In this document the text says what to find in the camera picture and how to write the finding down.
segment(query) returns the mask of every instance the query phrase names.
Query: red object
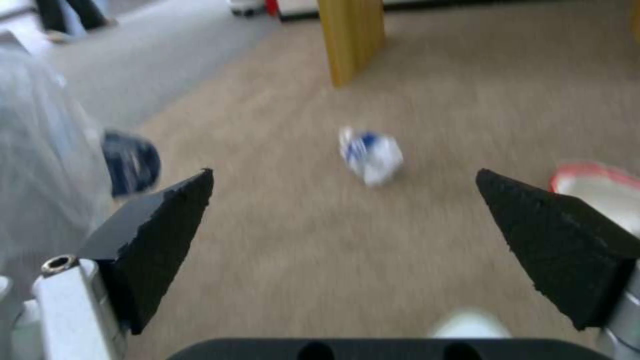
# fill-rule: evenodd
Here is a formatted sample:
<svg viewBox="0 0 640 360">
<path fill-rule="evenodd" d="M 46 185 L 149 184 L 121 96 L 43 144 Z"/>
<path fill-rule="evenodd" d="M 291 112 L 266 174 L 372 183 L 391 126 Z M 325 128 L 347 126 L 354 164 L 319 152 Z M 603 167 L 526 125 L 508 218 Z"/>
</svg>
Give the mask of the red object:
<svg viewBox="0 0 640 360">
<path fill-rule="evenodd" d="M 267 12 L 269 15 L 278 15 L 278 0 L 265 0 L 264 4 L 267 6 Z"/>
<path fill-rule="evenodd" d="M 557 184 L 563 177 L 580 176 L 608 177 L 615 183 L 621 183 L 640 189 L 640 181 L 620 169 L 607 167 L 598 163 L 574 163 L 563 165 L 558 168 L 549 184 L 551 192 L 558 192 Z"/>
</svg>

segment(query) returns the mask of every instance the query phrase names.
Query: wooden pillar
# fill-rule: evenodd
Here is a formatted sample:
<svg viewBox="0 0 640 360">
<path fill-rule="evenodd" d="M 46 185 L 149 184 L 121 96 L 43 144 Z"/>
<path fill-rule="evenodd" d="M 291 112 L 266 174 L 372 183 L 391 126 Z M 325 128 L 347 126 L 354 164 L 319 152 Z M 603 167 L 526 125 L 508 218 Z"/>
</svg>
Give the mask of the wooden pillar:
<svg viewBox="0 0 640 360">
<path fill-rule="evenodd" d="M 318 10 L 333 84 L 345 85 L 385 42 L 382 0 L 318 0 Z"/>
<path fill-rule="evenodd" d="M 640 0 L 634 0 L 631 30 L 634 33 L 636 41 L 640 42 Z"/>
</svg>

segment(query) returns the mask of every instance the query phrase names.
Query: red rim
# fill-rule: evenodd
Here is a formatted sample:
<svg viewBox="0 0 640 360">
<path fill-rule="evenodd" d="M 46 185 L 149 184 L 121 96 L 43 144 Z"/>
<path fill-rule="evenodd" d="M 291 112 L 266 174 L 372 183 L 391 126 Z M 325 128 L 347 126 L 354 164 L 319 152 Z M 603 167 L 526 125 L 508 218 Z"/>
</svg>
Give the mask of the red rim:
<svg viewBox="0 0 640 360">
<path fill-rule="evenodd" d="M 551 192 L 557 193 L 557 187 L 560 180 L 567 177 L 580 176 L 607 177 L 616 183 L 640 189 L 640 180 L 628 175 L 620 169 L 606 167 L 605 165 L 598 163 L 575 163 L 560 166 L 558 170 L 556 170 L 556 173 L 551 177 L 551 180 L 549 181 L 549 188 L 551 189 Z"/>
</svg>

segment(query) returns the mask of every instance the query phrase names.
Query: beige carpet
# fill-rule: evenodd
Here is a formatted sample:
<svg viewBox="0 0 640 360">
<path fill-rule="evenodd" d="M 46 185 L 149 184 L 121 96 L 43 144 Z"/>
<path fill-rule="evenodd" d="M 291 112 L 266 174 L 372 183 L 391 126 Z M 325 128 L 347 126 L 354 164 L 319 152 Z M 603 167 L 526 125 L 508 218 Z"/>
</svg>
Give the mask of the beige carpet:
<svg viewBox="0 0 640 360">
<path fill-rule="evenodd" d="M 461 307 L 515 336 L 590 344 L 534 291 L 474 176 L 488 167 L 546 186 L 574 159 L 640 174 L 628 3 L 388 15 L 384 53 L 343 90 L 319 24 L 286 25 L 170 105 L 141 129 L 163 184 L 212 167 L 216 187 L 130 358 L 230 336 L 419 337 Z M 397 138 L 395 181 L 368 189 L 349 173 L 345 125 Z"/>
</svg>

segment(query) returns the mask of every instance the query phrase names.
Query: person's leg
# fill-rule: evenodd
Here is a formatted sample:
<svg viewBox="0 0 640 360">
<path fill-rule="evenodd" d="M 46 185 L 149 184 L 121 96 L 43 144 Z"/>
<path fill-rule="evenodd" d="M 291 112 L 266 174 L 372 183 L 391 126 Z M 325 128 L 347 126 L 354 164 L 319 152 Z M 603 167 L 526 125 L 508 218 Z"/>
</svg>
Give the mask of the person's leg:
<svg viewBox="0 0 640 360">
<path fill-rule="evenodd" d="M 65 17 L 62 15 L 59 0 L 36 0 L 36 5 L 38 6 L 38 14 L 45 31 L 67 32 Z"/>
<path fill-rule="evenodd" d="M 80 22 L 82 22 L 85 29 L 97 29 L 108 25 L 107 18 L 93 3 L 93 0 L 67 0 L 67 2 L 78 14 Z"/>
</svg>

